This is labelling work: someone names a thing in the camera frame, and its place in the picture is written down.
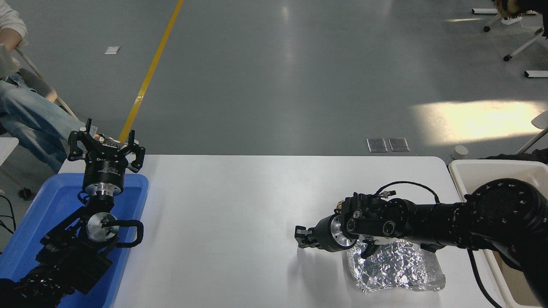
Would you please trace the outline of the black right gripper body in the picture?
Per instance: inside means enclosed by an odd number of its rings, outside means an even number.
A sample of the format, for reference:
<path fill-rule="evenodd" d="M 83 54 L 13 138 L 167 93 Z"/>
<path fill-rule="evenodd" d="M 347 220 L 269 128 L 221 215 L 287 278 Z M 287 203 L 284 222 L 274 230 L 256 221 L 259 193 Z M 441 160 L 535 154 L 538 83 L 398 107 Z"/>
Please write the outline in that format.
<path fill-rule="evenodd" d="M 339 222 L 340 215 L 333 214 L 321 219 L 315 227 L 315 237 L 321 249 L 331 253 L 344 249 L 344 234 Z"/>

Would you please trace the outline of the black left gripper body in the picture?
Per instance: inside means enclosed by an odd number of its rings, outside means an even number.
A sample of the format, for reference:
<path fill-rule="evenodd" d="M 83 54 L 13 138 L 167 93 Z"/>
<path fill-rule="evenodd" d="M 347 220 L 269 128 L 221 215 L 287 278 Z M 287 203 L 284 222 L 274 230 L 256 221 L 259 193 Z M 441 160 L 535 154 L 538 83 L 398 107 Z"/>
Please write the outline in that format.
<path fill-rule="evenodd" d="M 112 184 L 118 189 L 124 188 L 128 162 L 121 150 L 109 146 L 90 149 L 86 153 L 85 162 L 82 188 L 92 189 L 100 183 Z"/>

